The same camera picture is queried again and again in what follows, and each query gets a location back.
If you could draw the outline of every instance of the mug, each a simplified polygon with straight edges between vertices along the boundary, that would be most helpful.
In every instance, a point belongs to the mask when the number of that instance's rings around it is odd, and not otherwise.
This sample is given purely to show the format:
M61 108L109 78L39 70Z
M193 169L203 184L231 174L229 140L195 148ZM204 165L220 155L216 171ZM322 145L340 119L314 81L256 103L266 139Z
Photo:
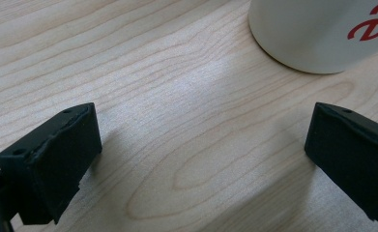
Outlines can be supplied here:
M378 52L378 0L252 0L251 32L280 63L339 73Z

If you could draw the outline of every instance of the cup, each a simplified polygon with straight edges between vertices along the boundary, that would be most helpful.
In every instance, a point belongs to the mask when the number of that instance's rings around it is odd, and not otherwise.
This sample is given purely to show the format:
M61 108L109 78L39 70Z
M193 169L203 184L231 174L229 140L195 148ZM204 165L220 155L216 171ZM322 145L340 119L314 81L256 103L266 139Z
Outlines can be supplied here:
M252 0L251 32L280 63L339 73L378 52L378 0Z

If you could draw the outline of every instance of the white cup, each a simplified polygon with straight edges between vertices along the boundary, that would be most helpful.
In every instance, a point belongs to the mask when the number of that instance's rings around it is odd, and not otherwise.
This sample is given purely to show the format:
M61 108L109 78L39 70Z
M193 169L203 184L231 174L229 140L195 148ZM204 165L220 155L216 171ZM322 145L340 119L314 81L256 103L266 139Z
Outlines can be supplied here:
M279 62L339 73L378 52L378 0L252 0L252 34Z

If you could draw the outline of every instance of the wood grain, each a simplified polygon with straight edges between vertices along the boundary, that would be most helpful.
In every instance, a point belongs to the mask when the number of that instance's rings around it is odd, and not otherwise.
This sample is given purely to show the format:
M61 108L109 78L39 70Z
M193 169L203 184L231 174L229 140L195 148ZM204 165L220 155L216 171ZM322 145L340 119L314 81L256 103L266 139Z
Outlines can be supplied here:
M16 231L378 231L304 152L313 106L378 122L378 54L272 60L248 0L0 1L0 151L97 106L103 152L59 224Z

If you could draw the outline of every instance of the wooden surface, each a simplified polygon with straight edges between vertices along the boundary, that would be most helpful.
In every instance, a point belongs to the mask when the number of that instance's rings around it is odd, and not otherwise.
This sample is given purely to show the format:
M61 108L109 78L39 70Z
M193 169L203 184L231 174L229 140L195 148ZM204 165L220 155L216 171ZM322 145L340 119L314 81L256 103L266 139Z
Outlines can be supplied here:
M58 225L16 231L378 231L304 152L316 102L378 122L378 54L288 69L248 0L0 1L0 152L94 102L103 152Z

